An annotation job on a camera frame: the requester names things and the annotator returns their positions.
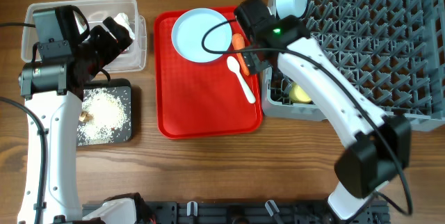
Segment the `white tissue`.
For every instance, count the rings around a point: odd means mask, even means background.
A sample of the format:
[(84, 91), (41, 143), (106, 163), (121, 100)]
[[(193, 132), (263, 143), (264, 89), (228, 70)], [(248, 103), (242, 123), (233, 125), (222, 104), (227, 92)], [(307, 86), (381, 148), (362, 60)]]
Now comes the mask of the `white tissue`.
[(129, 32), (129, 36), (132, 40), (135, 40), (134, 30), (131, 27), (131, 23), (129, 22), (129, 17), (126, 13), (119, 13), (114, 18), (116, 23), (123, 26)]

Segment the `yellow plastic cup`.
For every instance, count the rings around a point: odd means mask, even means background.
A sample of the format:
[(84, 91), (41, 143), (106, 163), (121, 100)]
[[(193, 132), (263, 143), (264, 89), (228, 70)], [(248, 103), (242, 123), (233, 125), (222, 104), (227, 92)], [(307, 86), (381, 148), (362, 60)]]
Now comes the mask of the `yellow plastic cup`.
[(292, 83), (291, 90), (289, 91), (289, 99), (293, 103), (308, 104), (312, 102), (311, 97), (295, 82)]

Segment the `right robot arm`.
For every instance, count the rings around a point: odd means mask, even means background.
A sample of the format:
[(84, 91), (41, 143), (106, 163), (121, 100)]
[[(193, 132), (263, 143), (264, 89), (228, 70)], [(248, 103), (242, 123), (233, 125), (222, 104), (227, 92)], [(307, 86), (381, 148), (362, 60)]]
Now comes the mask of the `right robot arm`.
[(403, 213), (412, 215), (412, 196), (403, 173), (410, 162), (409, 120), (389, 116), (365, 98), (333, 66), (299, 18), (278, 19), (262, 0), (245, 0), (234, 15), (250, 41), (241, 50), (249, 71), (255, 74), (273, 67), (302, 86), (344, 146), (334, 165), (339, 183), (327, 198), (337, 219), (351, 222), (395, 177), (400, 177), (407, 201)]

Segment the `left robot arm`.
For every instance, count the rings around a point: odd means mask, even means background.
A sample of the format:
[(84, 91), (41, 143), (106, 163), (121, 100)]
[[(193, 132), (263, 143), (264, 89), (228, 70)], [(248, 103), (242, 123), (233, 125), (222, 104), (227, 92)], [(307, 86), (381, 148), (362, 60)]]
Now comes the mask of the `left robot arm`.
[(25, 192), (18, 223), (152, 223), (154, 215), (138, 193), (105, 199), (82, 214), (76, 185), (77, 126), (84, 87), (133, 42), (113, 18), (78, 28), (76, 6), (33, 13), (38, 41), (19, 75), (22, 110), (28, 117)]

